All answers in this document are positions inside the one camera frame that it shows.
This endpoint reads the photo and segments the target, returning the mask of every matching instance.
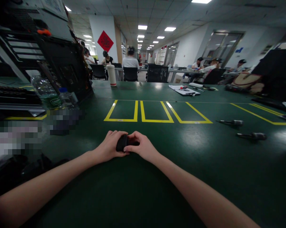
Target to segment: forearm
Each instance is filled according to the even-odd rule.
[[[171,180],[208,228],[259,227],[217,191],[164,156],[157,156],[152,163]]]
[[[0,222],[19,227],[39,211],[71,180],[89,167],[88,152],[0,196]]]

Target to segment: red diamond decoration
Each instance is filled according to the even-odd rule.
[[[109,38],[105,31],[102,32],[98,39],[98,44],[103,48],[104,51],[109,52],[114,42]]]

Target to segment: green workbench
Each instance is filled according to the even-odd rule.
[[[286,227],[286,121],[278,117],[286,113],[223,86],[184,97],[168,85],[93,81],[94,94],[81,104],[85,119],[69,135],[44,135],[43,152],[50,159],[75,158],[96,148],[109,130],[137,130],[260,226]],[[216,122],[233,119],[244,126]],[[268,140],[235,136],[251,132]],[[204,227],[168,178],[133,153],[81,174],[25,226]]]

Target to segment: white ceiling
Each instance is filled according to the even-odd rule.
[[[72,10],[76,35],[90,32],[87,16],[74,14],[113,15],[129,45],[137,47],[137,36],[144,35],[142,50],[149,45],[161,47],[180,36],[208,23],[240,23],[286,28],[286,0],[212,0],[208,4],[191,0],[63,0]],[[245,4],[272,5],[275,8],[256,8]],[[138,30],[147,25],[147,30]],[[166,27],[176,27],[165,32]]]

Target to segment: cable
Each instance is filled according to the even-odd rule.
[[[18,82],[12,82],[12,83],[3,83],[3,82],[0,82],[2,84],[5,84],[5,85],[12,85],[12,84],[19,84],[19,85],[27,85],[29,83],[18,83]]]

